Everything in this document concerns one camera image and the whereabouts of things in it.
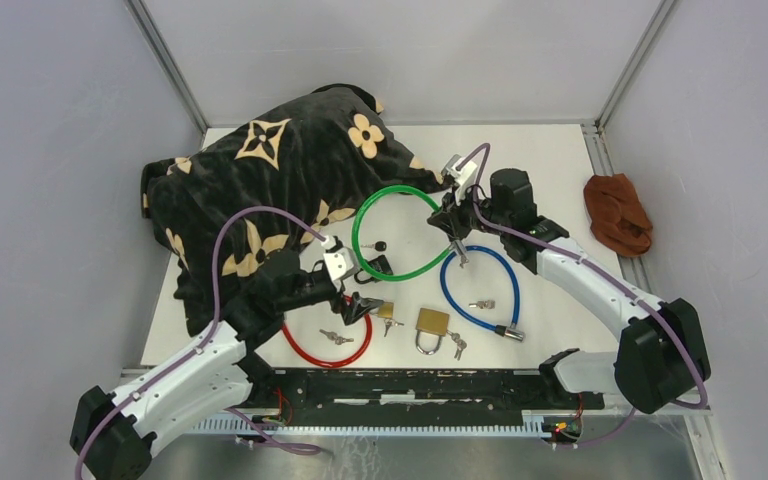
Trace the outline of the red cable lock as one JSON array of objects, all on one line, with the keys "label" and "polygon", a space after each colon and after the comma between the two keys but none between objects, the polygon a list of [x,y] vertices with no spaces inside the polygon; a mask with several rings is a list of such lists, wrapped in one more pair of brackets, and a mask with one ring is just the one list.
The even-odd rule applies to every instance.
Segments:
[{"label": "red cable lock", "polygon": [[[293,310],[285,316],[282,335],[289,348],[306,366],[340,369],[356,363],[369,348],[374,332],[371,315],[353,325],[344,325],[327,304]],[[337,332],[354,341],[336,345],[320,329]]]}]

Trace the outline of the blue cable lock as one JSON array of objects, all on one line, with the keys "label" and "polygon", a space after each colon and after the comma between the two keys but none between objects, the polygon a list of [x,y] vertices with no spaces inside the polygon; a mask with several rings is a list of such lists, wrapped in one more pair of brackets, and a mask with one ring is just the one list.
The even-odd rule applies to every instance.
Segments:
[{"label": "blue cable lock", "polygon": [[484,320],[481,320],[475,317],[474,315],[469,313],[465,308],[463,308],[461,305],[458,304],[458,302],[455,300],[455,298],[451,294],[451,291],[447,282],[448,268],[449,268],[449,265],[452,263],[452,261],[457,257],[456,253],[450,253],[442,261],[440,266],[439,283],[440,283],[442,294],[446,299],[447,303],[449,304],[450,307],[452,307],[455,310],[455,312],[458,315],[460,315],[462,318],[467,320],[469,323],[479,328],[482,328],[484,330],[487,330],[489,332],[492,332],[497,336],[508,338],[510,340],[514,340],[517,342],[523,342],[525,340],[525,333],[518,328],[518,323],[519,323],[521,308],[522,308],[521,288],[519,284],[519,279],[513,267],[500,253],[486,246],[469,245],[465,247],[465,251],[479,252],[479,253],[488,255],[494,260],[496,260],[504,268],[505,272],[508,275],[508,278],[512,287],[512,293],[513,293],[511,320],[508,325],[501,325],[501,324],[493,325],[491,323],[488,323]]}]

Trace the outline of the black head padlock key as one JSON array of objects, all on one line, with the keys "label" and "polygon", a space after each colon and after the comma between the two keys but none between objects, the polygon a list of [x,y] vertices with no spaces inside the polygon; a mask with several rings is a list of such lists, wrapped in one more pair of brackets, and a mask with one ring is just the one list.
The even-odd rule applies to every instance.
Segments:
[{"label": "black head padlock key", "polygon": [[371,249],[376,252],[384,252],[387,249],[387,243],[385,241],[376,241],[370,244],[363,244],[362,248]]}]

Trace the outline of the blue lock keys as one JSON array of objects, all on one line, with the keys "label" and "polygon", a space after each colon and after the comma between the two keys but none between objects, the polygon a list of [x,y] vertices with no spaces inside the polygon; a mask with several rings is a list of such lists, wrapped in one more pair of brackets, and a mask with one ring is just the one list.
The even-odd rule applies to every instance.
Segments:
[{"label": "blue lock keys", "polygon": [[475,302],[471,302],[469,304],[469,307],[473,309],[486,310],[486,309],[494,309],[495,305],[496,305],[496,302],[494,300],[487,299],[487,300],[478,300]]}]

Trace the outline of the green cable lock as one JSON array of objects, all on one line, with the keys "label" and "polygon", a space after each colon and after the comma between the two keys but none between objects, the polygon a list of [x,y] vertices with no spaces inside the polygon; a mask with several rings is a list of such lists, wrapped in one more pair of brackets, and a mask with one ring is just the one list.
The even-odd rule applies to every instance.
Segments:
[{"label": "green cable lock", "polygon": [[361,253],[359,235],[360,235],[362,222],[366,214],[368,213],[368,211],[379,200],[383,199],[384,197],[395,195],[395,194],[405,194],[405,195],[414,196],[420,199],[421,201],[423,201],[426,205],[428,205],[431,208],[433,213],[440,208],[438,203],[434,199],[432,199],[427,193],[419,190],[418,188],[408,186],[408,185],[403,185],[403,184],[384,187],[376,191],[371,196],[369,196],[358,208],[355,216],[355,220],[353,221],[353,224],[352,224],[350,239],[351,239],[351,247],[357,255],[360,268],[362,271],[369,274],[373,279],[385,281],[385,282],[391,282],[391,283],[409,281],[424,275],[425,273],[430,271],[432,268],[441,264],[442,261],[450,253],[449,248],[445,247],[433,260],[429,261],[428,263],[419,267],[418,269],[405,274],[387,274],[387,273],[380,272],[371,266],[371,264],[363,257],[363,254]]}]

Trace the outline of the green lock keys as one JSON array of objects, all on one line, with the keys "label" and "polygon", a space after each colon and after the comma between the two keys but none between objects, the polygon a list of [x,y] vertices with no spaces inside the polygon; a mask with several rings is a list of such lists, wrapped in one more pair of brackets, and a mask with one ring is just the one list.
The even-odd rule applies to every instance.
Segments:
[{"label": "green lock keys", "polygon": [[469,263],[468,250],[461,241],[454,241],[452,243],[453,251],[459,258],[459,267],[464,268]]}]

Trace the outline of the small brass padlock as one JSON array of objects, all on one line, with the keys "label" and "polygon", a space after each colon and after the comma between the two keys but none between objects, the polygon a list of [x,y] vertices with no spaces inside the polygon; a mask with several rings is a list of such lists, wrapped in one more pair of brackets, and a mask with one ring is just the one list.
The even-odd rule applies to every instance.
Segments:
[{"label": "small brass padlock", "polygon": [[375,315],[378,318],[383,319],[385,321],[393,321],[394,320],[394,303],[393,302],[382,303],[375,311]]}]

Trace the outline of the large padlock keys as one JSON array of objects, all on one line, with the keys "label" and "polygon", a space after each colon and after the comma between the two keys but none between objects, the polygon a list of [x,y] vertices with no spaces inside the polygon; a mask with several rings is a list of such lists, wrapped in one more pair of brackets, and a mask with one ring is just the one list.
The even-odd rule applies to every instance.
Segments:
[{"label": "large padlock keys", "polygon": [[449,332],[449,337],[455,344],[454,359],[457,361],[460,361],[462,358],[463,351],[467,347],[467,342],[457,332]]}]

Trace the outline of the red lock keys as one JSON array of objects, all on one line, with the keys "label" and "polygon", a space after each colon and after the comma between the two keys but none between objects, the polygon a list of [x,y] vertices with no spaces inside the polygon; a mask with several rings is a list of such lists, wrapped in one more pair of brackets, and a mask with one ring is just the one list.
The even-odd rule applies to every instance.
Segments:
[{"label": "red lock keys", "polygon": [[337,332],[333,331],[327,331],[324,329],[320,329],[319,332],[329,341],[332,341],[336,345],[343,345],[346,343],[351,343],[354,341],[353,338],[344,337]]}]

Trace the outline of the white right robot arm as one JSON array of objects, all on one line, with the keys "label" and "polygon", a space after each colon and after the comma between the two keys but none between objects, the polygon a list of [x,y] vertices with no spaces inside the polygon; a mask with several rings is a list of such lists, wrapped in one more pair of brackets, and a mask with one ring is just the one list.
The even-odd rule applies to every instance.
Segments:
[{"label": "white right robot arm", "polygon": [[587,392],[621,395],[645,414],[667,404],[706,407],[711,367],[688,301],[664,301],[592,259],[566,229],[538,213],[525,171],[494,172],[487,198],[467,167],[447,167],[443,178],[450,190],[429,225],[453,242],[474,231],[497,236],[511,260],[568,293],[618,342],[608,352],[572,348],[543,362],[537,392],[545,405],[562,408]]}]

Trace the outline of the large brass padlock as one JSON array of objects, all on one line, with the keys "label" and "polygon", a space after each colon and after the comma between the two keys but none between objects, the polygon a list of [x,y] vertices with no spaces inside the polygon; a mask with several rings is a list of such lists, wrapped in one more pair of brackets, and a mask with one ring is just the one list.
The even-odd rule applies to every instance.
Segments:
[{"label": "large brass padlock", "polygon": [[[449,321],[450,315],[446,312],[426,307],[419,309],[414,345],[420,354],[431,356],[439,351],[443,339],[448,335]],[[436,339],[430,348],[424,343],[426,337]]]}]

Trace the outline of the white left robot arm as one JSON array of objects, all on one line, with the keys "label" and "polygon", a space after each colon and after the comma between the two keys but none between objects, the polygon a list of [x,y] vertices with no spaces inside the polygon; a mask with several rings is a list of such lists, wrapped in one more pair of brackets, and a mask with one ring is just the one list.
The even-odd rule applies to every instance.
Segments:
[{"label": "white left robot arm", "polygon": [[75,476],[137,479],[207,417],[244,402],[267,404],[275,370],[256,350],[281,330],[287,312],[326,302],[351,325],[382,306],[380,299],[345,296],[343,282],[357,270],[347,248],[325,253],[312,271],[302,270],[292,251],[270,255],[183,349],[111,392],[95,386],[81,396],[69,440],[78,455]]}]

